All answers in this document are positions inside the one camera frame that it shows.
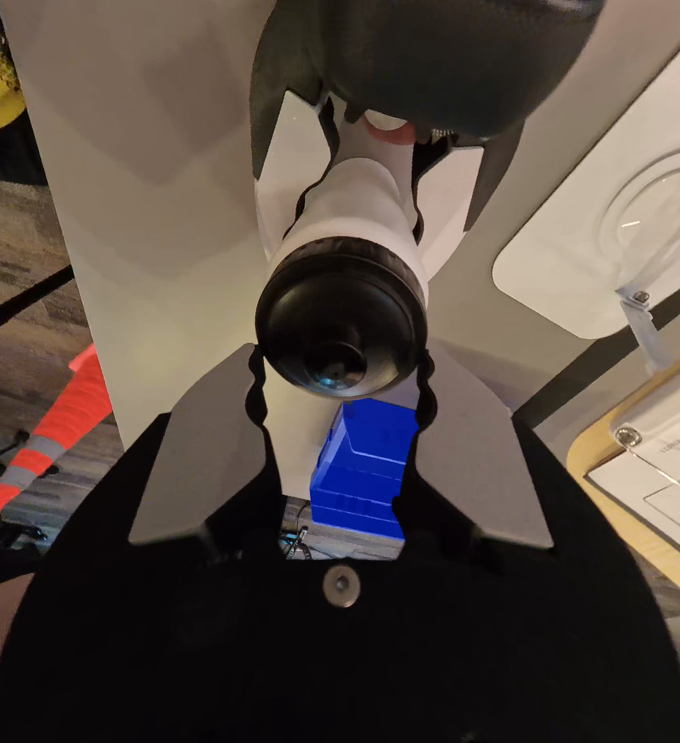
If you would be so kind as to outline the clear round stand foot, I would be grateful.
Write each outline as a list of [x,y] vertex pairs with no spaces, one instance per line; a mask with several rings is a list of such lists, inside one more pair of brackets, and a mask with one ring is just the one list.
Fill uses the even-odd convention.
[[600,218],[596,238],[624,300],[659,302],[680,288],[680,149],[624,184]]

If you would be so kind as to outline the orange traffic cone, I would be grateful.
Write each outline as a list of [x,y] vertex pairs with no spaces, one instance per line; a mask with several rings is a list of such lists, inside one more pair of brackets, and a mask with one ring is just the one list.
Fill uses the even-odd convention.
[[95,345],[69,367],[69,383],[0,477],[0,514],[113,411]]

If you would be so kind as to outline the wooden display board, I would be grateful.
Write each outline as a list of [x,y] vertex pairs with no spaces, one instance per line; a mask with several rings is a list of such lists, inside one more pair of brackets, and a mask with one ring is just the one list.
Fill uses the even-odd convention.
[[587,478],[590,471],[615,458],[620,452],[618,443],[610,434],[610,424],[614,419],[679,374],[680,358],[669,368],[657,372],[594,421],[572,442],[567,453],[566,467],[624,543],[680,589],[679,548],[641,522],[623,504],[600,491]]

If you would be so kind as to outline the black bottle lid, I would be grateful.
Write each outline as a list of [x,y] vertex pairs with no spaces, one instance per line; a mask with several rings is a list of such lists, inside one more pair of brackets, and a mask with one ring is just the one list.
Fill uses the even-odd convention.
[[322,238],[272,271],[255,333],[265,361],[290,384],[322,397],[369,397],[415,371],[428,339],[425,297],[388,248]]

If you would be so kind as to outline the white stand post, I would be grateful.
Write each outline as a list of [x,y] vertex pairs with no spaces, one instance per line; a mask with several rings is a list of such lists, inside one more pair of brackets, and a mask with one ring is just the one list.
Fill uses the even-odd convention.
[[632,334],[642,350],[648,373],[655,375],[669,368],[673,363],[673,356],[654,325],[650,294],[631,288],[620,288],[616,294]]

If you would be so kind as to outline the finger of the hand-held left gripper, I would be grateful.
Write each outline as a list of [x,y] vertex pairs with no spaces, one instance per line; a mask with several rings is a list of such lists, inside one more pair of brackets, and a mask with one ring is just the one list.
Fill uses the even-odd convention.
[[412,150],[413,236],[427,280],[447,263],[466,233],[484,146],[452,140],[416,143]]
[[286,91],[255,179],[258,233],[268,261],[303,211],[308,191],[326,176],[337,150],[333,100],[324,96],[312,105]]

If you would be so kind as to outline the blue plastic bin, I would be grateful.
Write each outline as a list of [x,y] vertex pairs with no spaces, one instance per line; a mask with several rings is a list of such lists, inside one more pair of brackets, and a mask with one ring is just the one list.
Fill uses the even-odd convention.
[[403,541],[392,502],[417,431],[408,407],[369,398],[341,404],[309,483],[313,521]]

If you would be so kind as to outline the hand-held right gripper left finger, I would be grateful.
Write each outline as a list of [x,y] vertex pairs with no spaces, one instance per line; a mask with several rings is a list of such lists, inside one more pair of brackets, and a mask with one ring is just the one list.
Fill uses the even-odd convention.
[[261,349],[247,343],[174,405],[129,542],[196,537],[209,551],[278,551],[285,496],[265,426]]

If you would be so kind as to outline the printed paper sheet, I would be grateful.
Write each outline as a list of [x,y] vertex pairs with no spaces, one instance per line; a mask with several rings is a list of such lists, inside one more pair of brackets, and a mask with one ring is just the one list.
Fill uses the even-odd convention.
[[621,450],[588,481],[680,550],[680,391],[642,401],[612,433]]

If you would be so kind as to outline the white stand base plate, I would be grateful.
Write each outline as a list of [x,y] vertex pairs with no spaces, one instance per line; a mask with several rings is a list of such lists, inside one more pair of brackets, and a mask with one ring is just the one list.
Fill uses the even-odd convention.
[[632,176],[680,149],[680,51],[502,249],[496,287],[581,339],[627,325],[598,222]]

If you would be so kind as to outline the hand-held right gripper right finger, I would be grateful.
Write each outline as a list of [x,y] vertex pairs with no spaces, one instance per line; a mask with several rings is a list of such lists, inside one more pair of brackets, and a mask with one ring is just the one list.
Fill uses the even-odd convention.
[[479,544],[553,548],[508,407],[444,346],[423,352],[419,397],[393,512],[402,557],[472,558]]

